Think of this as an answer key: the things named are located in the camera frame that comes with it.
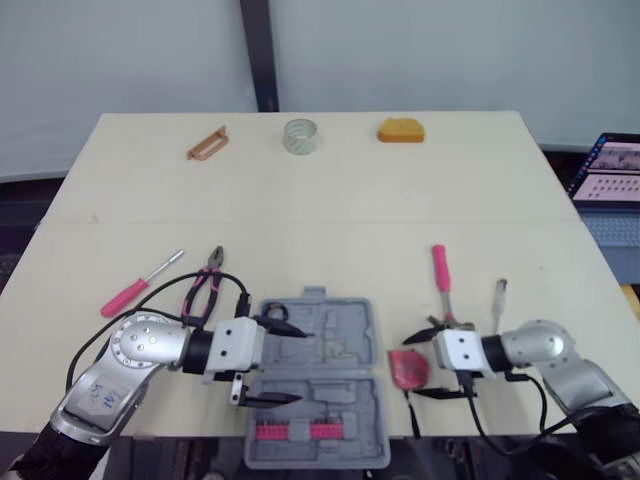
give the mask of gray toolbox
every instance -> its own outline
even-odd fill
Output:
[[[265,300],[284,305],[288,321],[307,338],[267,335],[262,368],[252,383],[261,391],[302,400],[252,409],[244,458],[258,469],[375,469],[389,464],[383,390],[376,363],[371,304],[364,298],[327,298],[306,287],[301,298]],[[271,316],[278,317],[274,309]]]

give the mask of small screwdriver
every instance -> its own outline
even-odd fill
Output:
[[[131,301],[140,295],[145,288],[149,286],[149,282],[160,272],[162,272],[165,268],[171,265],[173,262],[178,260],[182,255],[184,255],[184,250],[180,249],[173,255],[169,257],[169,259],[156,268],[153,272],[147,275],[145,278],[139,278],[134,283],[129,285],[123,291],[121,291],[118,295],[113,297],[109,302],[100,309],[100,313],[103,317],[109,318],[120,313],[124,307],[129,305]]]

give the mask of robotic arm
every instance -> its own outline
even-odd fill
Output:
[[[491,378],[496,372],[531,366],[565,414],[605,407],[573,422],[583,448],[608,477],[640,478],[640,414],[615,382],[598,365],[580,357],[574,345],[564,328],[545,320],[484,338],[455,329],[434,337],[442,368]]]
[[[214,335],[191,332],[159,314],[138,312],[123,319],[102,357],[81,374],[34,445],[14,463],[14,477],[6,478],[89,478],[163,367],[233,381],[230,401],[235,405],[272,407],[298,400],[268,392],[248,397],[238,373],[260,364],[268,329],[304,336],[289,324],[276,327],[282,331],[272,327],[268,319],[240,317],[220,322]]]

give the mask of pink tool holder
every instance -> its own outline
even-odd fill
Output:
[[[287,425],[257,425],[256,440],[288,440],[289,426]]]
[[[341,423],[325,423],[311,425],[311,438],[314,440],[343,439],[344,428]]]

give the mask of table surface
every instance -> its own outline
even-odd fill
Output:
[[[490,333],[495,281],[505,277],[503,329],[533,318],[562,323],[578,351],[640,403],[629,367],[640,362],[640,325],[520,117],[416,113],[427,130],[423,145],[380,144],[375,126],[389,115],[304,114],[323,133],[304,158],[278,140],[293,115],[103,116],[0,296],[10,392],[0,408],[11,412],[0,430],[42,428],[63,395],[70,358],[103,325],[98,310],[113,293],[177,248],[187,254],[158,282],[196,270],[217,244],[225,246],[225,270],[247,284],[255,304],[309,285],[372,301],[375,374],[394,412],[386,415],[391,435],[410,435],[411,427],[385,352],[423,328],[426,315],[441,314],[435,243],[447,246],[461,320]],[[207,162],[186,161],[184,151],[222,123],[230,144]],[[177,310],[187,288],[155,305]],[[212,326],[229,318],[235,298],[225,285]],[[435,365],[430,347],[418,348]],[[432,385],[455,379],[436,369]],[[536,430],[533,387],[480,381],[478,389],[489,432]],[[227,401],[228,385],[162,371],[126,432],[242,435],[247,411]],[[426,435],[476,434],[465,402],[413,403]],[[552,405],[549,421],[560,418]]]

